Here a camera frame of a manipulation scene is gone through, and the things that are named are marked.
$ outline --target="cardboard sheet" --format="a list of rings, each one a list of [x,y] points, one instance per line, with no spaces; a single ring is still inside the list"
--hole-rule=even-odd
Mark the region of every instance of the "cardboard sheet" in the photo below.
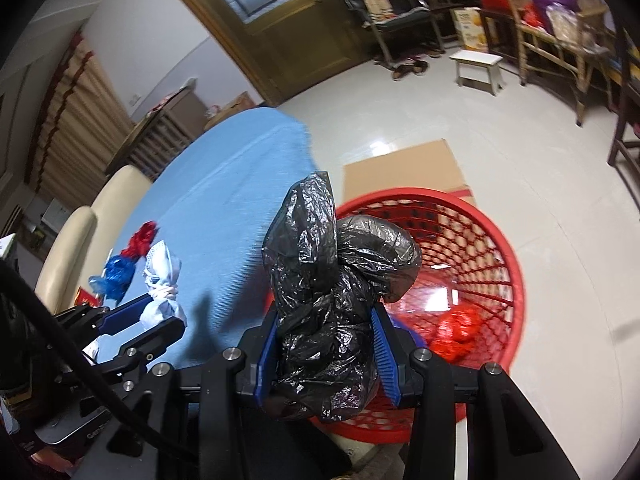
[[[344,167],[344,201],[391,187],[427,187],[476,205],[444,139],[375,156]]]

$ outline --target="red plastic bag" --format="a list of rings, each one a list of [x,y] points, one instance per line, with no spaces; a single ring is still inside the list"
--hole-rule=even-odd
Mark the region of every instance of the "red plastic bag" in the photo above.
[[[459,361],[472,351],[481,325],[478,307],[460,303],[440,317],[429,348],[449,363]]]
[[[540,18],[540,14],[533,3],[524,6],[522,21],[525,22],[526,25],[529,25],[529,27],[545,27],[545,24],[542,22],[542,18]]]

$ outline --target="black plastic bag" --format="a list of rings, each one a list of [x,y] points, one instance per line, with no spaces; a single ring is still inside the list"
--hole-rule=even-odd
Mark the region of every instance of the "black plastic bag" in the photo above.
[[[422,266],[422,250],[411,235],[368,215],[338,220],[338,259],[364,276],[387,303],[402,298]]]
[[[343,234],[337,225],[328,175],[313,173],[291,187],[264,239],[280,344],[265,409],[279,418],[335,422],[364,409],[378,386],[371,308],[407,284],[410,248],[419,268],[419,247],[388,222],[347,222]]]

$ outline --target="slipper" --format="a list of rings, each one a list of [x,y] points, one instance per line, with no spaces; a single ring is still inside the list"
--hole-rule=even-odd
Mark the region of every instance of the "slipper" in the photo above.
[[[427,69],[429,68],[429,63],[424,60],[417,59],[412,68],[414,69],[415,75],[424,75],[424,73],[427,72]]]
[[[406,64],[398,65],[394,68],[393,72],[391,73],[391,78],[394,81],[400,81],[401,79],[404,79],[409,73],[413,71],[414,71],[413,65],[406,65]]]
[[[429,57],[442,57],[444,51],[433,43],[422,43],[422,51]]]

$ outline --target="metal screw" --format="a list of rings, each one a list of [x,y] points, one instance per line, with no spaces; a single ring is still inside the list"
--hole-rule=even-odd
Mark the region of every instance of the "metal screw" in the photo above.
[[[163,375],[167,375],[171,370],[171,365],[169,363],[158,363],[151,368],[151,373],[156,377],[162,377]]]
[[[416,348],[414,350],[414,357],[418,361],[428,361],[433,357],[433,354],[431,353],[431,350],[429,350],[428,348]]]
[[[238,359],[242,355],[242,350],[236,346],[230,346],[225,351],[222,352],[222,357],[227,361],[233,361]]]
[[[484,365],[484,369],[489,375],[500,375],[502,373],[502,367],[498,363],[487,363]]]

